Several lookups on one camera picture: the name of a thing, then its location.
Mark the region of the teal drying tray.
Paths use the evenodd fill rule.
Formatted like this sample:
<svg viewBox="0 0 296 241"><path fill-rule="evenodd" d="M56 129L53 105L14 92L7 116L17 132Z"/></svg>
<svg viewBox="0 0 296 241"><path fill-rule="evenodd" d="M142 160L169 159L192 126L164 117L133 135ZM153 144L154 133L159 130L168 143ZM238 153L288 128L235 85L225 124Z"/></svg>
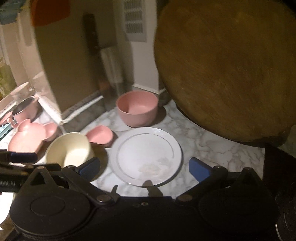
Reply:
<svg viewBox="0 0 296 241"><path fill-rule="evenodd" d="M13 130L13 127L10 123L6 123L4 125L1 125L0 127L0 141L9 134L9 132Z"/></svg>

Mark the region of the white plate with silver rim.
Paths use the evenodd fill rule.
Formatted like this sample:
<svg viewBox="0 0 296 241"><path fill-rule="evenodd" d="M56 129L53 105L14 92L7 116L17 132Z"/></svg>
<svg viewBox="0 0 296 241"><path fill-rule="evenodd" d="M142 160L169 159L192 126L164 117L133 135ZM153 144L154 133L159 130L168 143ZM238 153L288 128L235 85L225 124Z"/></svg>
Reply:
<svg viewBox="0 0 296 241"><path fill-rule="evenodd" d="M158 186L170 180L183 160L177 140L159 128L130 130L116 139L109 164L115 175L129 185Z"/></svg>

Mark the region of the round wooden cutting board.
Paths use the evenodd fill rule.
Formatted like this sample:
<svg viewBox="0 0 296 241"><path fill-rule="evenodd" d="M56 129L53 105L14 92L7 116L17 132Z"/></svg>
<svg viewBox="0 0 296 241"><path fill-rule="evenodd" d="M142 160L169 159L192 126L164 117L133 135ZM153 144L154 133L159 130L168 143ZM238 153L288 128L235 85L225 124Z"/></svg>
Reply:
<svg viewBox="0 0 296 241"><path fill-rule="evenodd" d="M295 12L281 1L169 1L154 58L177 106L210 132L270 143L295 125Z"/></svg>

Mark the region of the large pink bowl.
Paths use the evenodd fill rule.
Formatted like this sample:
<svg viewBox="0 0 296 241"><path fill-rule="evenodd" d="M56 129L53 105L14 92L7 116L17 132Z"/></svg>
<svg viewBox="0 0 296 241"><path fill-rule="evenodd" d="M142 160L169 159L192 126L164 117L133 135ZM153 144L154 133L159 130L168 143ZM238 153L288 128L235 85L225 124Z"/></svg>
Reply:
<svg viewBox="0 0 296 241"><path fill-rule="evenodd" d="M151 92L133 90L116 100L121 120L129 127L150 126L158 113L159 98Z"/></svg>

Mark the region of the white floral bowl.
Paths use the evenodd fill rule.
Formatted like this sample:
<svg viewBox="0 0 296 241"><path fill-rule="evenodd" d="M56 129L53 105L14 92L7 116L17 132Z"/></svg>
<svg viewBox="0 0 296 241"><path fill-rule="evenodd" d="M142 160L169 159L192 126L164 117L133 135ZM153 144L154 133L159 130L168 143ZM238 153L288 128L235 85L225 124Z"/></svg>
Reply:
<svg viewBox="0 0 296 241"><path fill-rule="evenodd" d="M20 103L24 99L33 96L34 89L32 86L29 84L29 82L25 82L15 88L11 93L10 96L13 98L13 100L16 103Z"/></svg>

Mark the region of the pink steel-lined pot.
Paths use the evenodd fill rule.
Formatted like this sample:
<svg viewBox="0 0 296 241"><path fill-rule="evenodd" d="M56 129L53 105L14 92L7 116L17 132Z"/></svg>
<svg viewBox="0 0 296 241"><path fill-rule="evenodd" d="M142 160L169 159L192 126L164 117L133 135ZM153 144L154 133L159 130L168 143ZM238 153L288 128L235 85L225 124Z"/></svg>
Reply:
<svg viewBox="0 0 296 241"><path fill-rule="evenodd" d="M13 111L10 111L1 119L1 126L7 124L9 118L15 120L16 123L21 123L25 119L34 121L40 109L38 100L38 97L31 96L21 101Z"/></svg>

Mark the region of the small pink heart bowl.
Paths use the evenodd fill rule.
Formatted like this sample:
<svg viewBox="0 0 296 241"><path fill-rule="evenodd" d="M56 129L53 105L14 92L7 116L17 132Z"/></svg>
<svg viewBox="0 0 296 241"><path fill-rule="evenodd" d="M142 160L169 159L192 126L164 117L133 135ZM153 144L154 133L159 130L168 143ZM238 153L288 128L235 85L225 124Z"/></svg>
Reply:
<svg viewBox="0 0 296 241"><path fill-rule="evenodd" d="M113 143L114 133L109 127L99 125L86 133L86 137L91 143L109 148Z"/></svg>

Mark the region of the wall vent grille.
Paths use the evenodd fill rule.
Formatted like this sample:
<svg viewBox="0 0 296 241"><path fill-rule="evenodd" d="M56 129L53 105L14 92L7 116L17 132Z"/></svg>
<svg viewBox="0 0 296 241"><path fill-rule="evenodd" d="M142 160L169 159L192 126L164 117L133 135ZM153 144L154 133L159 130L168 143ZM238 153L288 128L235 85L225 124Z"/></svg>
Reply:
<svg viewBox="0 0 296 241"><path fill-rule="evenodd" d="M142 0L122 1L123 31L130 42L146 42L145 2Z"/></svg>

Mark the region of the red hanging utensil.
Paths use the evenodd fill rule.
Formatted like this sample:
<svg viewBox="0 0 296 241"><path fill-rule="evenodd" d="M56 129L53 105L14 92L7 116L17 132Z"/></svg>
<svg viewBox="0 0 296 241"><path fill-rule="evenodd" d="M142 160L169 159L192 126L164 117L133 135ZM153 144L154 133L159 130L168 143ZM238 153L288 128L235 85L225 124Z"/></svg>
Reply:
<svg viewBox="0 0 296 241"><path fill-rule="evenodd" d="M30 1L31 22L34 27L42 27L70 16L70 0Z"/></svg>

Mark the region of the pink bear-shaped plate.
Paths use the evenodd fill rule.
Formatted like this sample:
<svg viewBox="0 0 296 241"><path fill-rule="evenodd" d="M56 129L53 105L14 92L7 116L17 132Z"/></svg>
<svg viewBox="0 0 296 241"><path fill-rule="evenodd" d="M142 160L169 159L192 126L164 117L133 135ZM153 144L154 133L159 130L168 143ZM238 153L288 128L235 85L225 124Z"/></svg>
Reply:
<svg viewBox="0 0 296 241"><path fill-rule="evenodd" d="M32 123L26 119L19 124L16 134L8 145L8 151L18 153L37 153L44 142L52 141L58 132L55 123Z"/></svg>

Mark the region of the cream bowl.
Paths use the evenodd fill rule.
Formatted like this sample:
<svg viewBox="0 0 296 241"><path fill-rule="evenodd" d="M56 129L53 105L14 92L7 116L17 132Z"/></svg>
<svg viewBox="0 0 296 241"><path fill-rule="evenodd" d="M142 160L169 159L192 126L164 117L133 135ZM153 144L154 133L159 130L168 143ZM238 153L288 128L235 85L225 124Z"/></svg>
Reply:
<svg viewBox="0 0 296 241"><path fill-rule="evenodd" d="M77 132L56 138L45 153L46 164L59 164L61 167L77 167L93 157L95 154L88 138Z"/></svg>

